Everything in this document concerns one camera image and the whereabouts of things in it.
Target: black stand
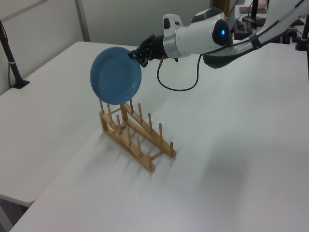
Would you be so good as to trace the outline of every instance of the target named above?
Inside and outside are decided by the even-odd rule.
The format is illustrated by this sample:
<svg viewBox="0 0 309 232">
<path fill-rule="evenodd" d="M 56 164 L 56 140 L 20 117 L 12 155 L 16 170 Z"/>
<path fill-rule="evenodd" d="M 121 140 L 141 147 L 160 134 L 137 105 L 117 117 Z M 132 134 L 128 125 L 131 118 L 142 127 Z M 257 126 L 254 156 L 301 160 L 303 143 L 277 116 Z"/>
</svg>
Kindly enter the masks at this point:
<svg viewBox="0 0 309 232">
<path fill-rule="evenodd" d="M 309 32 L 309 15 L 307 15 L 302 37 L 297 37 L 297 44 L 295 46 L 295 49 L 297 51 L 308 50 L 308 44 L 309 44 L 308 32 Z"/>
<path fill-rule="evenodd" d="M 15 63 L 13 54 L 11 52 L 10 46 L 9 46 L 9 42 L 8 42 L 8 38 L 6 36 L 4 27 L 0 21 L 0 40 L 1 40 L 1 44 L 2 47 L 4 49 L 4 52 L 6 54 L 6 57 L 9 61 L 9 64 L 11 66 L 12 72 L 15 76 L 15 85 L 12 86 L 12 88 L 23 88 L 24 86 L 26 86 L 27 84 L 29 84 L 29 81 L 25 81 L 21 78 L 19 70 L 17 68 L 17 65 Z"/>
<path fill-rule="evenodd" d="M 262 27 L 265 24 L 266 19 L 256 17 L 259 0 L 253 0 L 251 16 L 245 16 L 242 18 L 244 22 L 251 22 L 251 25 L 255 28 Z"/>
</svg>

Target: gray floor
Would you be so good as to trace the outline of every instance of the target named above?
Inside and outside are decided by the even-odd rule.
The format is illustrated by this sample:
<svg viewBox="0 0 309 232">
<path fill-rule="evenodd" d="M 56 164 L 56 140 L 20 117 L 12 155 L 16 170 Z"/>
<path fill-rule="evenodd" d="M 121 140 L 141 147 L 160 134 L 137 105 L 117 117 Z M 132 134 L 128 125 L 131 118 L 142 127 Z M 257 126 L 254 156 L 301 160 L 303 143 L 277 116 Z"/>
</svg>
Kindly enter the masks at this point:
<svg viewBox="0 0 309 232">
<path fill-rule="evenodd" d="M 27 209 L 27 207 L 0 199 L 0 232 L 10 231 Z"/>
</svg>

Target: white table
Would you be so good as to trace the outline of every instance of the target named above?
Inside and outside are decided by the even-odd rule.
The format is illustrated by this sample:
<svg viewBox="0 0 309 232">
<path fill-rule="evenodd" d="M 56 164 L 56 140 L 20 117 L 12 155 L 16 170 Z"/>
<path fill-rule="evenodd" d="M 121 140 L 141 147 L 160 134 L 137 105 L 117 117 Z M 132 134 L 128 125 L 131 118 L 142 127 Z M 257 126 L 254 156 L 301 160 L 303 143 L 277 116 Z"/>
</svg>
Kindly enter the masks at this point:
<svg viewBox="0 0 309 232">
<path fill-rule="evenodd" d="M 162 81 L 190 86 L 196 61 L 164 61 Z M 157 65 L 133 101 L 176 158 L 149 173 L 98 126 L 12 232 L 307 231 L 307 54 L 269 44 L 220 69 L 201 63 L 182 93 L 157 83 Z"/>
<path fill-rule="evenodd" d="M 0 198 L 30 206 L 99 125 L 89 73 L 110 46 L 75 43 L 0 96 Z"/>
</svg>

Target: black cable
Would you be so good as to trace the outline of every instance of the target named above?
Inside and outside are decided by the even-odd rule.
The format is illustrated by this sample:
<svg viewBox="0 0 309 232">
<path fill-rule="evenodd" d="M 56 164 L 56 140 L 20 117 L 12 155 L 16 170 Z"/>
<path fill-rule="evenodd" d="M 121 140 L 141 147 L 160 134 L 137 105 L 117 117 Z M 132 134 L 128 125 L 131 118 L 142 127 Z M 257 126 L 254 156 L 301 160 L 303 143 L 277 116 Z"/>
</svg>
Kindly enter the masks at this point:
<svg viewBox="0 0 309 232">
<path fill-rule="evenodd" d="M 197 61 L 197 80 L 195 81 L 194 85 L 191 86 L 190 88 L 185 88 L 185 89 L 174 89 L 174 88 L 170 88 L 170 87 L 167 87 L 166 85 L 164 85 L 161 81 L 160 81 L 160 77 L 159 77 L 159 72 L 160 72 L 160 68 L 161 68 L 161 65 L 158 66 L 158 71 L 156 73 L 156 76 L 158 78 L 158 82 L 160 83 L 160 85 L 162 85 L 164 88 L 167 88 L 169 90 L 172 90 L 172 91 L 177 91 L 177 92 L 183 92 L 183 91 L 188 91 L 188 90 L 191 90 L 193 89 L 197 83 L 198 83 L 198 73 L 199 73 L 199 63 L 201 61 L 201 58 L 202 58 L 203 54 L 201 54 L 198 58 L 198 61 Z"/>
<path fill-rule="evenodd" d="M 12 86 L 11 86 L 11 80 L 10 80 L 10 63 L 9 63 L 9 75 L 8 75 L 8 79 L 9 79 L 9 86 L 10 86 L 10 88 L 12 88 Z"/>
<path fill-rule="evenodd" d="M 5 31 L 4 26 L 3 26 L 3 24 L 2 24 L 1 21 L 0 21 L 0 27 L 1 27 L 1 28 L 3 29 L 3 31 L 4 31 L 6 40 L 8 40 L 8 35 L 6 34 L 6 31 Z"/>
</svg>

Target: blue plate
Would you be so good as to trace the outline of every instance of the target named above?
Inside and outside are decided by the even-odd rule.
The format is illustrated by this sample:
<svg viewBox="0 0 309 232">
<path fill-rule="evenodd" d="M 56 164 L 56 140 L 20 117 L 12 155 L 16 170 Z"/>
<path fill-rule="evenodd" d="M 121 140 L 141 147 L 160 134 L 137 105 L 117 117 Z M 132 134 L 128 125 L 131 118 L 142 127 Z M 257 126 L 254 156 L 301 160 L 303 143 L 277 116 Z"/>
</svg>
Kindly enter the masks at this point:
<svg viewBox="0 0 309 232">
<path fill-rule="evenodd" d="M 123 47 L 110 47 L 93 61 L 90 83 L 94 93 L 107 104 L 119 105 L 130 100 L 141 82 L 140 64 Z"/>
</svg>

